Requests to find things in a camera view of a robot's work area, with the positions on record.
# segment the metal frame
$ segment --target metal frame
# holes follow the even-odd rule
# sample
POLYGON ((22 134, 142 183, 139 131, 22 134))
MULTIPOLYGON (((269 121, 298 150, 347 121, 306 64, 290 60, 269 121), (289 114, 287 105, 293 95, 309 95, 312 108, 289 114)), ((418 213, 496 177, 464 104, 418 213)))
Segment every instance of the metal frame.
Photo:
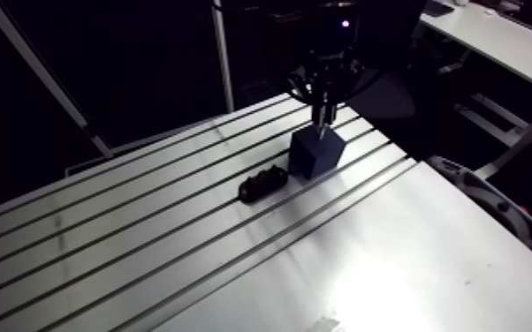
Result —
MULTIPOLYGON (((68 116, 70 116, 76 125, 83 132, 85 132, 85 134, 87 134, 86 127, 88 125, 88 121, 80 113, 78 107, 64 91, 57 79, 52 76, 52 74, 49 72, 49 69, 46 68, 45 64, 43 64, 42 60, 37 56, 33 48, 28 44, 25 38, 23 38, 20 31, 9 19, 8 15, 1 6, 0 29, 11 42, 12 46, 14 46, 14 48, 27 62, 29 67, 31 67, 31 70, 33 70, 43 85, 48 88, 49 92, 54 96, 54 98, 56 98, 57 102, 59 102, 66 113, 68 113, 68 116)), ((98 135, 91 136, 88 134, 87 136, 91 139, 91 142, 93 142, 93 144, 97 147, 97 149, 99 149, 105 158, 111 158, 113 156, 110 148, 103 141, 103 139, 101 139, 101 137, 98 135)))
MULTIPOLYGON (((213 0, 215 5, 221 7, 221 0, 213 0)), ((221 64, 221 76, 223 77, 224 99, 227 111, 235 111, 233 103, 233 90, 231 84, 231 72, 229 71, 229 55, 227 53, 227 40, 224 37, 223 13, 212 6, 212 19, 215 24, 215 34, 217 35, 218 60, 221 64)))

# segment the slotted aluminum table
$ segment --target slotted aluminum table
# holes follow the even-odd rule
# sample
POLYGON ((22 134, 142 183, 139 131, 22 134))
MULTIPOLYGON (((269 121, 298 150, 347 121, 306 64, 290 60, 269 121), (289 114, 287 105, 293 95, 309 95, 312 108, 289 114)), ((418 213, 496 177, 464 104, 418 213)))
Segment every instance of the slotted aluminum table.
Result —
POLYGON ((344 107, 338 167, 253 205, 284 95, 0 206, 0 331, 532 331, 532 252, 344 107))

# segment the aluminum table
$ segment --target aluminum table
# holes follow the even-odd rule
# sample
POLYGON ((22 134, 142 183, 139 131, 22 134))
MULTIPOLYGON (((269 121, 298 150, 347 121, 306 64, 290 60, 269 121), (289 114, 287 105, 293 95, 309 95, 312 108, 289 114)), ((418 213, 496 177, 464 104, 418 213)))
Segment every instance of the aluminum table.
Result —
POLYGON ((532 252, 353 110, 338 167, 252 205, 280 95, 0 206, 0 331, 532 331, 532 252))

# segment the dark blue cube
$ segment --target dark blue cube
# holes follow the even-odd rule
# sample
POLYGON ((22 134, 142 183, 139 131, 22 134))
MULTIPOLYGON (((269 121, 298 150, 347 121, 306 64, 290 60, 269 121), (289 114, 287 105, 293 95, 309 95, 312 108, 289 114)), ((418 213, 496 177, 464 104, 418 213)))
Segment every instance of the dark blue cube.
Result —
POLYGON ((314 125, 293 133, 289 150, 290 170, 304 178, 318 177, 336 167, 346 143, 331 128, 327 128, 321 140, 314 125))

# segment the desk leg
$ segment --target desk leg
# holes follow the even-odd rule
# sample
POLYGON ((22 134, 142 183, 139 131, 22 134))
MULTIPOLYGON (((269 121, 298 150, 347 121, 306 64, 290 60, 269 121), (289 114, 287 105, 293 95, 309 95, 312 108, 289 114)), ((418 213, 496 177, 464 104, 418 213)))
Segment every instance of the desk leg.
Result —
POLYGON ((504 154, 497 158, 494 162, 482 166, 475 172, 478 177, 483 179, 490 177, 497 173, 497 171, 510 162, 521 150, 532 143, 532 123, 524 130, 520 140, 509 148, 504 154))

